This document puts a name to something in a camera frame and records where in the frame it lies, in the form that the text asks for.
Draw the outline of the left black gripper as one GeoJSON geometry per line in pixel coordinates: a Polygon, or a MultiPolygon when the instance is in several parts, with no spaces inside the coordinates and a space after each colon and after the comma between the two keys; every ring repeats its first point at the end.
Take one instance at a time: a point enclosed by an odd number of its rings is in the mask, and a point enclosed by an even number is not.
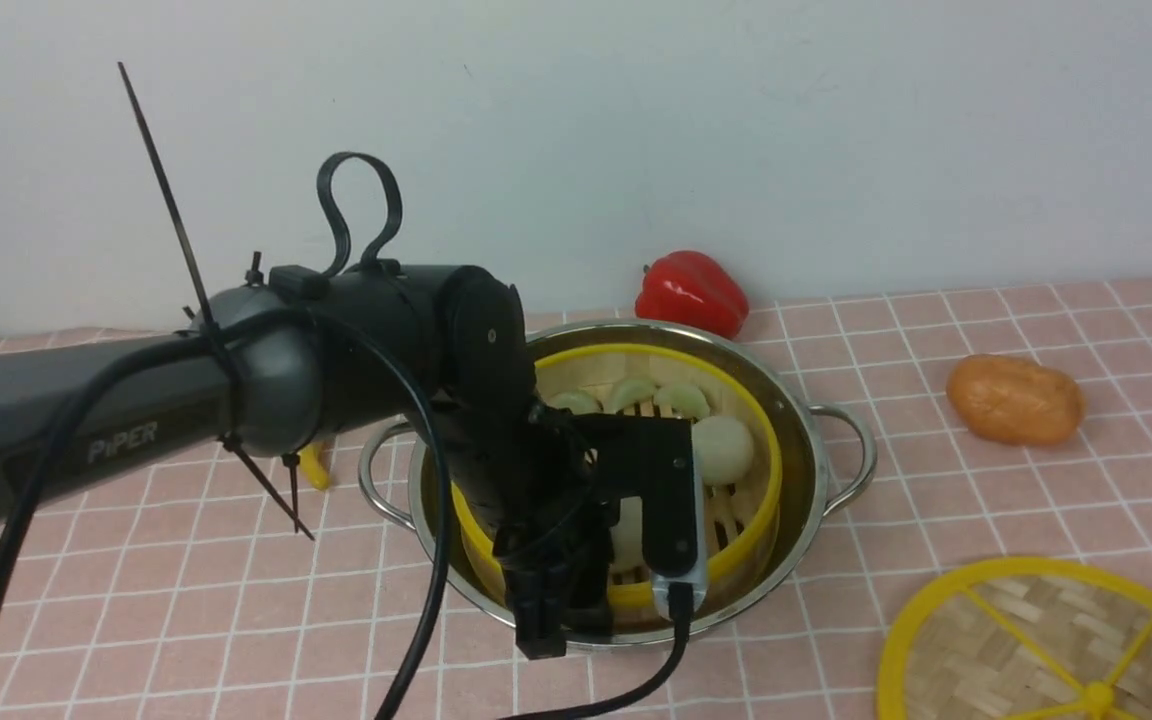
{"type": "Polygon", "coordinates": [[[488,406],[435,397],[424,409],[424,438],[439,493],[434,588],[450,578],[458,488],[493,530],[490,551],[526,659],[566,655],[575,626],[608,628],[608,528],[626,488],[626,416],[575,415],[532,396],[488,406]]]}

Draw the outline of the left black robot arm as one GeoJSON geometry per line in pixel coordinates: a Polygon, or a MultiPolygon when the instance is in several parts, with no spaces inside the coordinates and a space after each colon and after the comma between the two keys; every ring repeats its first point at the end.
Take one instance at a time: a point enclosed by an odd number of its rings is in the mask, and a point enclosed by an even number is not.
{"type": "Polygon", "coordinates": [[[227,329],[280,320],[227,333],[233,374],[188,332],[0,356],[0,523],[52,420],[137,354],[172,361],[120,379],[84,415],[45,503],[223,435],[275,457],[399,415],[442,446],[462,495],[516,541],[584,518],[594,500],[588,442],[541,409],[518,291],[479,266],[382,259],[306,297],[275,283],[233,288],[212,310],[227,329]]]}

